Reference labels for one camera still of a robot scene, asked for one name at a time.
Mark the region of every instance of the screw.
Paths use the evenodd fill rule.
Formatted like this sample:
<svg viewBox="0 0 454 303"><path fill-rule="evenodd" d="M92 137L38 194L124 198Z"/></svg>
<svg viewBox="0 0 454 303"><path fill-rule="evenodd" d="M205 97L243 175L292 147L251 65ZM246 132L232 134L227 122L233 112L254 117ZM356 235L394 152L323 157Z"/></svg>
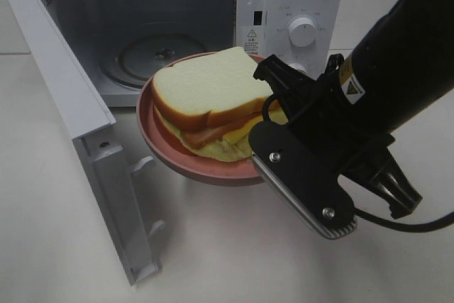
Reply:
<svg viewBox="0 0 454 303"><path fill-rule="evenodd" d="M279 162L281 160L281 155L278 152L272 152L270 154L270 161L271 162Z"/></svg>
<svg viewBox="0 0 454 303"><path fill-rule="evenodd" d="M331 220L332 218L334 218L334 215L336 214L336 212L330 207L325 207L321 213L323 214L323 217L327 220Z"/></svg>

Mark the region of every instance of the microwave door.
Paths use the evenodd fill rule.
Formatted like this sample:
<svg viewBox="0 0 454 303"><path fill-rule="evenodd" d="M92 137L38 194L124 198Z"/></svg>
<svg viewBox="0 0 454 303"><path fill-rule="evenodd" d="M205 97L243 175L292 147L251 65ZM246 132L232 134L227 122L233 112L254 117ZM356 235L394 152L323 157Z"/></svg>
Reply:
<svg viewBox="0 0 454 303"><path fill-rule="evenodd" d="M42 0L8 0L38 69L60 112L93 189L131 285L158 271L153 236L146 231L131 176L144 164L127 165L115 137L115 118L71 51Z"/></svg>

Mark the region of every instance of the microwave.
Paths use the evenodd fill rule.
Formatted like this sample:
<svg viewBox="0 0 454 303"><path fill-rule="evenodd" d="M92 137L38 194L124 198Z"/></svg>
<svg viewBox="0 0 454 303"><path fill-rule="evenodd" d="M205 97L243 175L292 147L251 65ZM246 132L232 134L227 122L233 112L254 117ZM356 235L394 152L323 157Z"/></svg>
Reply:
<svg viewBox="0 0 454 303"><path fill-rule="evenodd" d="M317 77L339 1L41 0L107 106L135 106L174 60L233 46Z"/></svg>
<svg viewBox="0 0 454 303"><path fill-rule="evenodd" d="M324 70L340 0L8 0L60 112L113 244L134 285L160 268L109 107L135 106L159 68L241 46L316 78Z"/></svg>

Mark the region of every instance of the robotic arm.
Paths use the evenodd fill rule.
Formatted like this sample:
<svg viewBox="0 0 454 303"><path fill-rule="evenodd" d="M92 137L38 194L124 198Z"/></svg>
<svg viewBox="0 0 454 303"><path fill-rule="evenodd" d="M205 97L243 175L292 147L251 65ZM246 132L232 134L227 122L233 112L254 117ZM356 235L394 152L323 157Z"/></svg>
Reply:
<svg viewBox="0 0 454 303"><path fill-rule="evenodd" d="M383 198L394 219L415 210L422 196L388 151L390 133L454 88L453 56L453 0L399 0L346 60L330 56L316 81L270 56L254 74L274 93L250 132L256 168L329 239L354 231L355 216L407 232L453 223L454 212L419 225L378 218L356 209L337 181L345 175ZM274 100L284 126L267 115Z"/></svg>

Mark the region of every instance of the white bread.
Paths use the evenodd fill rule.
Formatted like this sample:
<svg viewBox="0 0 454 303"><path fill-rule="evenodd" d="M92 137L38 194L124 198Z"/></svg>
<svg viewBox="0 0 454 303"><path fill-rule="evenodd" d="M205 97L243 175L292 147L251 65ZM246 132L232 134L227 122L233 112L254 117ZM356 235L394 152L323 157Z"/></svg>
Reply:
<svg viewBox="0 0 454 303"><path fill-rule="evenodd" d="M218 127L261 110L270 86L253 78L257 63L241 47L184 60L153 77L153 101L184 131Z"/></svg>

